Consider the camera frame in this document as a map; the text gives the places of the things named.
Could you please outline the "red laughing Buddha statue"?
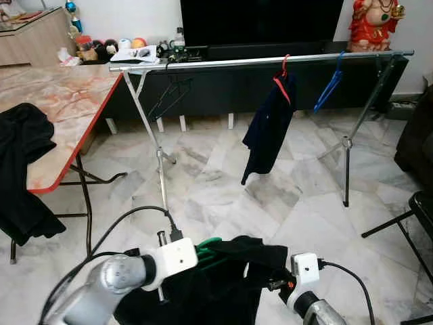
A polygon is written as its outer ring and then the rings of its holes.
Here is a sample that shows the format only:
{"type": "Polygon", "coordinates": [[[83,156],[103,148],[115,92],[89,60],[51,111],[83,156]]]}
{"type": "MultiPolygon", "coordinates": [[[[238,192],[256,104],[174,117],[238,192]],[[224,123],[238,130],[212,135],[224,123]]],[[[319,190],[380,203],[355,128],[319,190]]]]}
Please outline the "red laughing Buddha statue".
{"type": "Polygon", "coordinates": [[[405,18],[405,6],[398,0],[355,0],[353,2],[350,52],[390,51],[390,33],[405,18]]]}

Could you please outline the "light wooden sideboard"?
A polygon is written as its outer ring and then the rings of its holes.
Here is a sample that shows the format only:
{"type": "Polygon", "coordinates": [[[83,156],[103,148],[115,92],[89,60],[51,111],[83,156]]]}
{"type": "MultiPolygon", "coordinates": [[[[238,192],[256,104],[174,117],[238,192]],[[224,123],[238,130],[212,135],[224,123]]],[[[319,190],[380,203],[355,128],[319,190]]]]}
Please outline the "light wooden sideboard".
{"type": "Polygon", "coordinates": [[[0,67],[59,65],[60,49],[65,47],[69,53],[76,49],[68,31],[68,15],[63,8],[46,10],[25,24],[0,22],[0,67]]]}

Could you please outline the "red plastic hanger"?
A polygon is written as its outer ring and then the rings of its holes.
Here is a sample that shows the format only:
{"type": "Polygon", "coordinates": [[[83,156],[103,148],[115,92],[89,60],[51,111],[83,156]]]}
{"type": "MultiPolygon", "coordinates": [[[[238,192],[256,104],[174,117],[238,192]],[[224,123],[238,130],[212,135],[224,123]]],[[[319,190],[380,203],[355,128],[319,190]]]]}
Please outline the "red plastic hanger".
{"type": "Polygon", "coordinates": [[[290,58],[290,53],[287,53],[281,61],[281,70],[278,71],[275,75],[273,75],[272,81],[273,84],[275,84],[275,89],[277,89],[284,100],[288,103],[288,105],[291,105],[292,102],[292,84],[291,84],[291,78],[290,74],[288,74],[288,69],[286,66],[286,63],[288,61],[288,58],[290,58]]]}

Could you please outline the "green plastic hanger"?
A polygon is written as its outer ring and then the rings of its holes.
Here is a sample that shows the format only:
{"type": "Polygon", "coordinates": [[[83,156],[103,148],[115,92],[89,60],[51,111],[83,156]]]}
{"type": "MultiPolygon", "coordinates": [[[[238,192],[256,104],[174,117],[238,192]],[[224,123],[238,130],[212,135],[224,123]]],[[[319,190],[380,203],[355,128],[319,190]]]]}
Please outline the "green plastic hanger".
{"type": "Polygon", "coordinates": [[[204,240],[200,244],[196,245],[198,267],[206,269],[223,263],[227,260],[225,256],[222,256],[219,252],[216,252],[213,250],[213,248],[211,248],[214,242],[222,241],[223,239],[219,238],[219,236],[213,236],[213,238],[208,238],[207,240],[204,240]]]}

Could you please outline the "silver metal clothes rack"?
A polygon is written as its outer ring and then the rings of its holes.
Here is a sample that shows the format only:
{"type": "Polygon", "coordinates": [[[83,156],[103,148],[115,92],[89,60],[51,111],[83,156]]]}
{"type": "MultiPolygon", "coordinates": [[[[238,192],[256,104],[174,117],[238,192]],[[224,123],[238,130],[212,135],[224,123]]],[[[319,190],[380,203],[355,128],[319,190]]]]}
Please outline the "silver metal clothes rack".
{"type": "Polygon", "coordinates": [[[308,56],[289,56],[284,57],[264,57],[264,58],[252,58],[252,59],[240,59],[232,61],[205,61],[205,62],[186,62],[186,63],[108,63],[109,71],[112,73],[117,72],[121,74],[124,81],[126,81],[128,91],[132,96],[134,105],[139,112],[140,120],[145,126],[145,130],[148,133],[150,140],[154,144],[155,157],[158,162],[158,175],[160,176],[160,193],[162,199],[162,207],[164,210],[169,208],[168,199],[165,189],[165,172],[163,167],[163,160],[170,161],[170,163],[176,164],[177,160],[170,154],[164,151],[161,146],[160,140],[155,136],[152,131],[150,119],[147,114],[143,111],[143,105],[140,102],[140,93],[145,87],[145,78],[151,71],[168,71],[171,69],[211,69],[211,68],[235,68],[235,67],[252,67],[264,64],[281,64],[281,70],[284,70],[288,63],[301,63],[301,62],[324,62],[324,61],[347,61],[351,59],[367,59],[374,58],[377,63],[383,62],[383,68],[378,68],[378,80],[374,88],[371,90],[369,97],[366,100],[364,108],[360,112],[355,126],[352,128],[352,132],[345,135],[341,142],[335,146],[332,146],[324,156],[330,154],[337,149],[344,150],[344,165],[343,165],[343,176],[344,194],[342,197],[342,204],[344,207],[350,206],[350,152],[355,145],[355,136],[359,132],[359,127],[362,126],[366,119],[366,114],[372,108],[375,100],[378,99],[384,83],[390,78],[394,68],[396,67],[396,61],[399,57],[411,57],[414,56],[414,50],[390,50],[390,51],[373,51],[373,52],[355,52],[355,53],[319,53],[319,55],[308,55],[308,56]]]}

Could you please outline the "marble table with red edge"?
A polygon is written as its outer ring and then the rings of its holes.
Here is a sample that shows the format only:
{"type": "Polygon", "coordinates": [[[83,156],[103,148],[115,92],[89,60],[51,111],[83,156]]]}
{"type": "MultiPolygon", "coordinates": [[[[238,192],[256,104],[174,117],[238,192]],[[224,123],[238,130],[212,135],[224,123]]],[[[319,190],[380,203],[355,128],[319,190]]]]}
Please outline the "marble table with red edge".
{"type": "Polygon", "coordinates": [[[46,115],[55,130],[52,140],[56,147],[27,167],[28,191],[50,193],[68,185],[64,178],[69,170],[78,173],[75,185],[83,189],[86,211],[66,213],[64,217],[87,220],[87,254],[93,250],[89,186],[109,185],[127,173],[117,173],[110,179],[93,175],[84,168],[81,148],[119,81],[120,74],[111,73],[106,65],[0,68],[0,112],[20,103],[31,103],[46,115]]]}

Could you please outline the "black television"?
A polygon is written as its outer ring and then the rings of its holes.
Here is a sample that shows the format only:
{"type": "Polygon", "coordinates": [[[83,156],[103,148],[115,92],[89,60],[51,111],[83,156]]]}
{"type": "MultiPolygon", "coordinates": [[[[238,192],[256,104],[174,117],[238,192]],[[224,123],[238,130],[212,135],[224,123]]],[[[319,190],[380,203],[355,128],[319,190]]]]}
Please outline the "black television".
{"type": "Polygon", "coordinates": [[[344,0],[180,0],[188,45],[306,43],[333,38],[344,0]]]}

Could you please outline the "black folding chair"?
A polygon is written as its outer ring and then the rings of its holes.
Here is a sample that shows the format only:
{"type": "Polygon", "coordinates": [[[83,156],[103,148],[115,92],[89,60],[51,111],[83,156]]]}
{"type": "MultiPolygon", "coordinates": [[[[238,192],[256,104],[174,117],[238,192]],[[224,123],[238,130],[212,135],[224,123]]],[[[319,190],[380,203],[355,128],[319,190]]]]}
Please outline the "black folding chair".
{"type": "Polygon", "coordinates": [[[427,277],[430,279],[430,281],[433,281],[433,273],[431,272],[430,267],[425,262],[420,251],[415,246],[415,243],[411,239],[411,236],[409,235],[408,231],[405,229],[405,226],[403,226],[401,223],[402,220],[408,219],[408,217],[415,216],[415,218],[419,221],[421,228],[423,228],[425,232],[429,233],[429,230],[431,228],[430,220],[429,220],[429,210],[424,207],[423,194],[424,194],[423,192],[416,192],[414,193],[414,195],[412,195],[409,198],[408,201],[409,211],[407,211],[407,213],[403,213],[398,217],[393,217],[393,219],[386,221],[386,223],[381,223],[381,225],[378,225],[368,230],[367,232],[363,232],[360,236],[362,236],[362,238],[368,238],[368,236],[380,232],[380,230],[384,230],[392,225],[399,226],[403,238],[408,242],[409,248],[411,248],[415,257],[417,257],[417,260],[420,263],[421,268],[423,269],[427,277]]]}

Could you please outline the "black shirt with green print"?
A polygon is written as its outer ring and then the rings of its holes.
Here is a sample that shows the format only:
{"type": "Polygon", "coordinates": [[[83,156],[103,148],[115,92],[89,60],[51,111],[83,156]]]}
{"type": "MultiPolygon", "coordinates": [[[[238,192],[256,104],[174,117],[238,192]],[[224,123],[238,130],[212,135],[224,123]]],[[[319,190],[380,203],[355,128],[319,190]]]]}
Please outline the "black shirt with green print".
{"type": "Polygon", "coordinates": [[[155,291],[134,290],[114,312],[120,325],[256,325],[260,296],[273,272],[286,269],[288,248],[253,236],[214,242],[227,260],[165,279],[166,303],[155,291]]]}

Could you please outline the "blue plastic hanger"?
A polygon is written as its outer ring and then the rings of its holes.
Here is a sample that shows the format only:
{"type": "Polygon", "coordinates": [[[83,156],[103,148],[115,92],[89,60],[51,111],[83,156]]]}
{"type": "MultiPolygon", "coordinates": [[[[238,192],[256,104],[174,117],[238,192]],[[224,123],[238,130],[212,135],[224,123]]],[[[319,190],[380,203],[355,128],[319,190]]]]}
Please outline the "blue plastic hanger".
{"type": "Polygon", "coordinates": [[[322,90],[321,95],[315,102],[315,105],[313,106],[313,112],[318,112],[322,109],[322,107],[327,103],[329,97],[332,95],[335,89],[338,87],[338,83],[342,81],[343,77],[343,70],[342,70],[342,58],[344,57],[344,54],[346,53],[346,50],[343,50],[340,52],[340,55],[337,58],[335,71],[332,74],[331,80],[328,81],[327,86],[325,86],[325,89],[322,90]]]}

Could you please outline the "black jacket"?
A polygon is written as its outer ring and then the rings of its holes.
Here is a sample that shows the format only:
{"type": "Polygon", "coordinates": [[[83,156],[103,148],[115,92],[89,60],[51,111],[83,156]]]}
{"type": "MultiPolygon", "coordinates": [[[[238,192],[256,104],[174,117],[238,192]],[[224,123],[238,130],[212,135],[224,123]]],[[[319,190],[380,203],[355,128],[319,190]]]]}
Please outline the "black jacket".
{"type": "Polygon", "coordinates": [[[30,238],[52,238],[67,228],[28,191],[28,165],[56,147],[55,127],[31,103],[0,112],[0,230],[18,246],[30,238]]]}

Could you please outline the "red-lidded jar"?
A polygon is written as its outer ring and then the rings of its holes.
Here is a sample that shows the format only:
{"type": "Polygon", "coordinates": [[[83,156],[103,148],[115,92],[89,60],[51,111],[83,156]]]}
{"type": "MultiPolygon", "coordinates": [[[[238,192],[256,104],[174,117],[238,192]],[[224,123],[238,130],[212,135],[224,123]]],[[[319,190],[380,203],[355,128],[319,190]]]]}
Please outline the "red-lidded jar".
{"type": "Polygon", "coordinates": [[[98,55],[93,49],[93,40],[89,35],[78,35],[75,37],[75,43],[78,49],[77,55],[83,61],[95,61],[98,59],[98,55]]]}

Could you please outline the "black TV console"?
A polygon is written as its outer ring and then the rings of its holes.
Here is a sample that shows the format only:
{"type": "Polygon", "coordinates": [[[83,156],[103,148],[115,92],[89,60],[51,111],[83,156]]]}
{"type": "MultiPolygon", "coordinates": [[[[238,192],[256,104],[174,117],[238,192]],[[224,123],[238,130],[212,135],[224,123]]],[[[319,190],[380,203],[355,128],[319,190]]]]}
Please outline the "black TV console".
{"type": "MultiPolygon", "coordinates": [[[[362,108],[378,80],[374,58],[351,59],[342,62],[342,81],[321,110],[362,108]]],[[[295,100],[299,109],[310,110],[321,95],[336,68],[336,61],[288,63],[288,73],[296,78],[295,100]]],[[[164,73],[190,74],[192,89],[183,100],[181,115],[210,116],[229,112],[254,112],[265,102],[275,86],[272,78],[281,70],[281,64],[264,64],[252,67],[171,69],[151,71],[145,78],[140,93],[143,111],[147,114],[163,93],[167,80],[164,73]]]]}

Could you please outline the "navy shirt with red collar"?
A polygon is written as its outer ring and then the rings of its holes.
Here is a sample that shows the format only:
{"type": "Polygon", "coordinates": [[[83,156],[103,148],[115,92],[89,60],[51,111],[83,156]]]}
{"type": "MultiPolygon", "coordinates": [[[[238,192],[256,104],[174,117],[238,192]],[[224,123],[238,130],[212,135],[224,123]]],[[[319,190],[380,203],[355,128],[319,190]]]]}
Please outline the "navy shirt with red collar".
{"type": "Polygon", "coordinates": [[[273,77],[275,86],[257,109],[242,140],[250,150],[242,185],[251,173],[267,174],[272,170],[296,111],[295,81],[294,74],[278,73],[273,77]]]}

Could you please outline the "pink white tissue pack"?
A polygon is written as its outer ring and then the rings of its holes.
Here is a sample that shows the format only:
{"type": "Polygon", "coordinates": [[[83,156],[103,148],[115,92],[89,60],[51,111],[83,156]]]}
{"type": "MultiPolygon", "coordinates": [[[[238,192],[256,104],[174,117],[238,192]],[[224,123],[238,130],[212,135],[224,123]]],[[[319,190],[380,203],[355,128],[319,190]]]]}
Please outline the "pink white tissue pack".
{"type": "Polygon", "coordinates": [[[81,64],[81,57],[71,55],[67,47],[62,47],[57,52],[57,58],[60,61],[62,67],[74,67],[81,64]]]}

